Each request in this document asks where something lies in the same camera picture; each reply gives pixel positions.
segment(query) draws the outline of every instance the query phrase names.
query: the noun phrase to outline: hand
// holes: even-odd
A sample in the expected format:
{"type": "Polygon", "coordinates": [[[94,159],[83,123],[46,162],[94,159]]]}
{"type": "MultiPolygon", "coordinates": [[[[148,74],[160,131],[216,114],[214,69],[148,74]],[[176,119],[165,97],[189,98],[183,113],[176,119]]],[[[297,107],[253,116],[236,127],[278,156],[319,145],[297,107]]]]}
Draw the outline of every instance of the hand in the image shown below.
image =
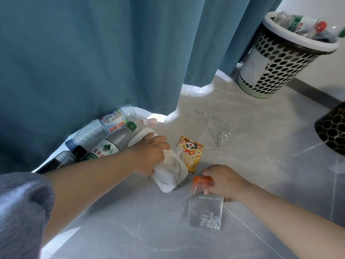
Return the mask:
{"type": "Polygon", "coordinates": [[[203,175],[210,176],[214,180],[214,185],[205,189],[206,195],[214,193],[238,201],[241,192],[251,185],[226,165],[211,165],[203,170],[203,175]]]}
{"type": "Polygon", "coordinates": [[[163,150],[169,150],[170,145],[165,142],[165,136],[152,137],[154,133],[148,133],[135,145],[129,147],[130,159],[134,163],[134,170],[146,175],[153,175],[153,166],[164,161],[163,150]]]}

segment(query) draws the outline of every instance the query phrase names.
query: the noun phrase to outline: gray sleeve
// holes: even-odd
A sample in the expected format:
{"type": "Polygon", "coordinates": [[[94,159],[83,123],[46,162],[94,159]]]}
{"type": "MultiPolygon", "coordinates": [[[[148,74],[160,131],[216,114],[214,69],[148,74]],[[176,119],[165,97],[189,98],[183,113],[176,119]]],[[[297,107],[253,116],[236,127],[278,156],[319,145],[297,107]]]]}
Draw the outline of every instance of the gray sleeve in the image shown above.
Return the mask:
{"type": "Polygon", "coordinates": [[[0,258],[36,259],[54,205],[48,179],[34,173],[0,175],[0,258]]]}

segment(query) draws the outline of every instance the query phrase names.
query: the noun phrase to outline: bottle label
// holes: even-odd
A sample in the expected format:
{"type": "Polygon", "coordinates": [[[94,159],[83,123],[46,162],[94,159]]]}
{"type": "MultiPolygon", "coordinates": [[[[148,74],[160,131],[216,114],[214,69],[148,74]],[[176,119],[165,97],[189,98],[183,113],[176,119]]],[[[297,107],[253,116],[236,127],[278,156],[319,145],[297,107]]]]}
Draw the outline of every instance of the bottle label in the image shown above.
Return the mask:
{"type": "Polygon", "coordinates": [[[293,15],[295,20],[288,28],[291,32],[310,32],[311,28],[318,22],[320,18],[307,17],[302,15],[293,15]]]}
{"type": "Polygon", "coordinates": [[[107,115],[99,118],[99,120],[106,128],[108,134],[111,134],[116,129],[123,127],[126,125],[126,123],[128,123],[126,115],[120,109],[108,113],[107,115]]]}
{"type": "Polygon", "coordinates": [[[119,148],[117,148],[112,142],[107,139],[103,139],[87,156],[85,160],[90,160],[110,154],[117,153],[119,148]]]}

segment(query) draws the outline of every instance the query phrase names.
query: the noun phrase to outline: water bottle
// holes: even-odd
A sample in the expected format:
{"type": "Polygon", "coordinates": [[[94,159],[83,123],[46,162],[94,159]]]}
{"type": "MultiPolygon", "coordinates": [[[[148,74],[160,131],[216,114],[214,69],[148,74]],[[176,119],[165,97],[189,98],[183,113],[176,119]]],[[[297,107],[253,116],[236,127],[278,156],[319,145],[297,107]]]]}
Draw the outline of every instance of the water bottle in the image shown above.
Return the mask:
{"type": "Polygon", "coordinates": [[[90,122],[81,128],[73,139],[65,142],[71,151],[81,145],[90,152],[102,139],[124,127],[129,121],[137,118],[135,109],[127,104],[107,115],[90,122]]]}
{"type": "Polygon", "coordinates": [[[45,174],[60,167],[74,164],[86,154],[87,151],[80,145],[78,145],[73,151],[62,151],[39,170],[37,170],[36,173],[45,174]]]}
{"type": "Polygon", "coordinates": [[[139,131],[134,122],[128,122],[125,127],[103,139],[91,152],[84,157],[84,160],[103,157],[117,153],[128,147],[128,143],[139,131]]]}
{"type": "Polygon", "coordinates": [[[327,27],[326,30],[321,33],[317,33],[313,40],[317,40],[325,43],[336,43],[338,38],[345,37],[345,28],[342,26],[327,27]]]}
{"type": "Polygon", "coordinates": [[[285,11],[280,12],[273,21],[277,25],[309,39],[327,27],[327,22],[320,18],[287,14],[285,11]]]}

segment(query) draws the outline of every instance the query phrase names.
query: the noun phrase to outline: floor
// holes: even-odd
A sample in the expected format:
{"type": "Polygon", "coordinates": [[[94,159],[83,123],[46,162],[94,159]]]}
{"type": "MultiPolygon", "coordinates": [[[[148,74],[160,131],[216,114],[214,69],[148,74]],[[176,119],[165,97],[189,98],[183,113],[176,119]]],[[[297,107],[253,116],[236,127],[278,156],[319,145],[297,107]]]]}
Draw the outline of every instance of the floor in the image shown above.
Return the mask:
{"type": "MultiPolygon", "coordinates": [[[[254,98],[218,71],[207,87],[184,86],[177,111],[154,130],[171,146],[181,135],[205,145],[196,174],[210,164],[228,165],[252,183],[345,226],[345,157],[314,131],[314,122],[328,111],[289,87],[269,99],[254,98]],[[210,134],[217,124],[201,111],[230,128],[219,148],[210,134]]],[[[296,258],[237,202],[224,203],[220,231],[189,227],[181,215],[192,177],[189,173],[182,186],[166,194],[147,177],[131,175],[44,248],[42,259],[296,258]]]]}

